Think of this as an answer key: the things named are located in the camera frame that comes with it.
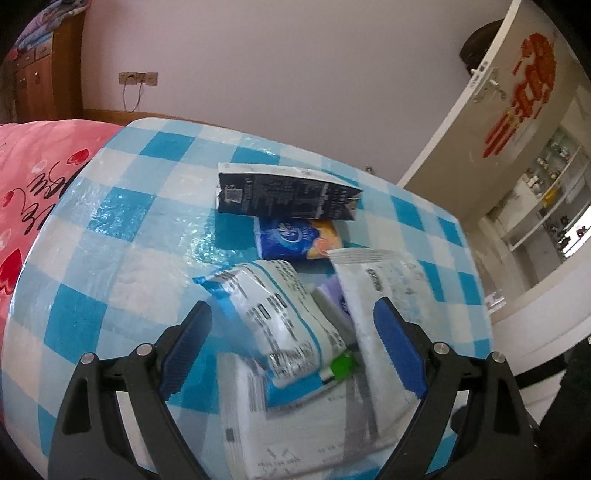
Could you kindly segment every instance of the plastic table cover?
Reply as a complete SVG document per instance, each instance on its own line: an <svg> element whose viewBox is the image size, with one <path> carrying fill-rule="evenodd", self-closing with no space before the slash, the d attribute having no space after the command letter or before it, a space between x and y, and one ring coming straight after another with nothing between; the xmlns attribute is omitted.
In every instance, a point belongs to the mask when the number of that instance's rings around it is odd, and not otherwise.
<svg viewBox="0 0 591 480"><path fill-rule="evenodd" d="M219 162L316 168L363 188L353 222L337 222L346 247L404 249L423 265L460 354L485 357L491 326L476 268L458 221L443 209L366 172L300 148L228 129L147 118L121 130L73 182L40 232L14 292L2 352L6 427L47 475L57 413L76 362L127 355L208 300L193 277L257 259L253 219L215 211ZM301 262L313 286L330 262ZM196 458L229 479L219 415L214 328L168 407ZM120 396L138 463L150 466L133 413ZM454 442L446 430L432 467ZM392 446L307 479L372 479Z"/></svg>

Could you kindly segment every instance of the cabinet drawer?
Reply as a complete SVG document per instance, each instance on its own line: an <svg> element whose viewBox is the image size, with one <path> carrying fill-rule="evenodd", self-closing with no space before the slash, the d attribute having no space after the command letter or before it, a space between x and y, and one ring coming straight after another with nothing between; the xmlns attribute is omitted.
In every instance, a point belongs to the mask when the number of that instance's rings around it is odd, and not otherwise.
<svg viewBox="0 0 591 480"><path fill-rule="evenodd" d="M45 42L40 43L35 48L35 60L42 59L43 57L47 57L51 53L51 44L53 43L52 38L48 38Z"/></svg>
<svg viewBox="0 0 591 480"><path fill-rule="evenodd" d="M17 70L23 69L35 61L35 50L31 49L17 58Z"/></svg>

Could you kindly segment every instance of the power cord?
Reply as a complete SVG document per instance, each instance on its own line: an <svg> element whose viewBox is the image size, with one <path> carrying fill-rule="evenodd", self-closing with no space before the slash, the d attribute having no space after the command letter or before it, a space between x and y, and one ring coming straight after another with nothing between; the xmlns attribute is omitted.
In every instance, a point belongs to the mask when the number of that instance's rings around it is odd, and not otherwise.
<svg viewBox="0 0 591 480"><path fill-rule="evenodd" d="M133 110L127 110L127 105L125 103L125 87L127 87L127 81L129 79L132 79L133 77L134 77L133 75L127 75L127 78L125 79L125 83L123 83L123 94L121 95L121 97L123 99L123 109L127 113L133 113L137 110L137 108L139 106L139 101L142 99L142 93L143 93L143 88L144 88L144 82L140 82L139 83L139 90L138 90L138 101L135 103Z"/></svg>

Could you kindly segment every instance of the electrical outlet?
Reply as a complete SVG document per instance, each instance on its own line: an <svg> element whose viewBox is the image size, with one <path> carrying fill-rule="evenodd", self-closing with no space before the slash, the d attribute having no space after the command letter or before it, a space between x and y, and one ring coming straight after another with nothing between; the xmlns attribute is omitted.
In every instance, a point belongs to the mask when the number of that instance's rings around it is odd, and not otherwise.
<svg viewBox="0 0 591 480"><path fill-rule="evenodd" d="M119 85L137 85L138 72L119 72Z"/></svg>
<svg viewBox="0 0 591 480"><path fill-rule="evenodd" d="M158 72L147 72L145 74L145 82L148 86L156 86L158 85Z"/></svg>

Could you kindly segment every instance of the door handle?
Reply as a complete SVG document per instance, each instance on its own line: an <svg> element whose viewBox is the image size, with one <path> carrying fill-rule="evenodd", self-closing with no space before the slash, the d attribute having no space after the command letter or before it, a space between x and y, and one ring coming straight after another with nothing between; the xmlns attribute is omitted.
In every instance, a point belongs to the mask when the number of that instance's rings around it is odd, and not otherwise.
<svg viewBox="0 0 591 480"><path fill-rule="evenodd" d="M472 69L470 72L472 75L477 73L475 69ZM504 91L503 88L501 88L501 85L499 85L499 82L496 81L499 75L499 69L497 67L491 68L488 72L485 72L484 75L485 78L481 81L480 86L476 87L473 97L474 102L480 102L489 90L499 92L501 94L501 100L506 100L506 91Z"/></svg>

